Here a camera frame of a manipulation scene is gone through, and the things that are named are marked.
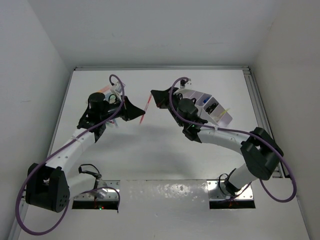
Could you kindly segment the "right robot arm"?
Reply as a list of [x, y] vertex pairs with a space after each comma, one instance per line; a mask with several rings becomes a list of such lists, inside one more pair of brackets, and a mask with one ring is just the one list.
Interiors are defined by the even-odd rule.
[[160, 109], [167, 109], [190, 141], [217, 145], [240, 154], [244, 164], [233, 169], [224, 180], [225, 190], [235, 196], [246, 184], [255, 180], [269, 180], [284, 155], [272, 137], [261, 127], [249, 136], [222, 131], [217, 126], [204, 127], [207, 120], [200, 118], [196, 101], [184, 98], [178, 88], [152, 90], [151, 95]]

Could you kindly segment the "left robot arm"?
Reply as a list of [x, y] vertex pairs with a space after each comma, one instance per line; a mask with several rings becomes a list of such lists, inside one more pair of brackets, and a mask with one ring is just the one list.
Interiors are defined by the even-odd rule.
[[101, 178], [99, 173], [80, 171], [76, 177], [67, 178], [73, 165], [103, 135], [106, 122], [116, 118], [127, 122], [145, 114], [127, 96], [116, 96], [113, 102], [108, 102], [103, 93], [95, 92], [87, 101], [76, 130], [61, 150], [43, 165], [34, 163], [29, 167], [25, 193], [29, 205], [59, 213], [70, 199], [95, 187]]

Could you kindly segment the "large black-handled scissors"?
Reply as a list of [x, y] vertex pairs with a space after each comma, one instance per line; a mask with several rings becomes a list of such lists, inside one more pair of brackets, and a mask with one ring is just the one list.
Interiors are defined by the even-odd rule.
[[210, 115], [217, 106], [218, 106], [218, 103], [214, 102], [206, 109], [206, 112]]

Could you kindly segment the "pink thin highlighter pen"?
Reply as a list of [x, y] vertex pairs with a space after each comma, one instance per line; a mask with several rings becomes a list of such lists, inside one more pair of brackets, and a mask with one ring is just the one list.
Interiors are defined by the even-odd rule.
[[144, 117], [145, 117], [145, 114], [147, 113], [147, 110], [148, 110], [148, 107], [149, 107], [149, 104], [150, 104], [150, 101], [151, 101], [151, 98], [152, 98], [152, 94], [150, 93], [149, 97], [148, 97], [148, 100], [146, 102], [146, 105], [145, 105], [145, 108], [144, 108], [144, 114], [142, 115], [142, 117], [140, 118], [140, 121], [139, 121], [139, 125], [142, 124], [143, 120], [144, 120]]

